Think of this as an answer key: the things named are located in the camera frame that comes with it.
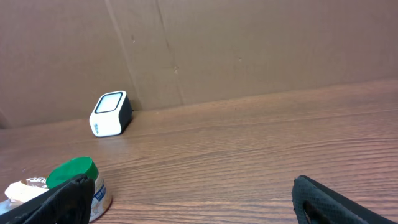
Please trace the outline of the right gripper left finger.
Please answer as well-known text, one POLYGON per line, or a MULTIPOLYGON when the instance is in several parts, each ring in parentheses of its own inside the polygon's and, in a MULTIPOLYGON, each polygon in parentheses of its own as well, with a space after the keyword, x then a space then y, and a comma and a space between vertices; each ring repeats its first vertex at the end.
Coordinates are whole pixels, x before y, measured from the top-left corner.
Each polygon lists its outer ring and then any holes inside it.
POLYGON ((90 211, 82 199, 67 195, 69 187, 58 186, 1 215, 2 224, 87 224, 90 211))

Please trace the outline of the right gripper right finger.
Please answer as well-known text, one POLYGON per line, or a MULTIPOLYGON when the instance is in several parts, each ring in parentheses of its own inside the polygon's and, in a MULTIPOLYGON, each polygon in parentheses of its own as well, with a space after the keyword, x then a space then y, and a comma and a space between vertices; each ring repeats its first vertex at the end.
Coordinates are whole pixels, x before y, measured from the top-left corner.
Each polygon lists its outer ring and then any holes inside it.
POLYGON ((305 175, 294 180, 292 203, 299 224, 395 224, 305 175))

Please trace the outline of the green lid jar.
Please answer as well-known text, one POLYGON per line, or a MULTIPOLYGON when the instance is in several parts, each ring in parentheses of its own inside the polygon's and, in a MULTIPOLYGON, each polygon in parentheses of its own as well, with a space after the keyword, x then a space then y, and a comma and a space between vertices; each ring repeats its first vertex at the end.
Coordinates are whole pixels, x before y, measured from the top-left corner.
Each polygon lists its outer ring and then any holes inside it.
POLYGON ((110 207, 112 193, 95 162, 88 156, 73 158, 54 169, 46 180, 49 189, 69 187, 68 196, 83 200, 90 211, 89 222, 97 220, 110 207))

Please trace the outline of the brown PanTree snack bag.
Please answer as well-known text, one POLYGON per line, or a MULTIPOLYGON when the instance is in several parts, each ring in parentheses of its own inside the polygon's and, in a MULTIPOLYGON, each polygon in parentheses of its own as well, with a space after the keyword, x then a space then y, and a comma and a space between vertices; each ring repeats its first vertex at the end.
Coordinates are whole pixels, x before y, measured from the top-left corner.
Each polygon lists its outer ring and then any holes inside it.
POLYGON ((7 200, 1 202, 1 215, 48 191, 46 177, 31 177, 14 182, 5 190, 7 200))

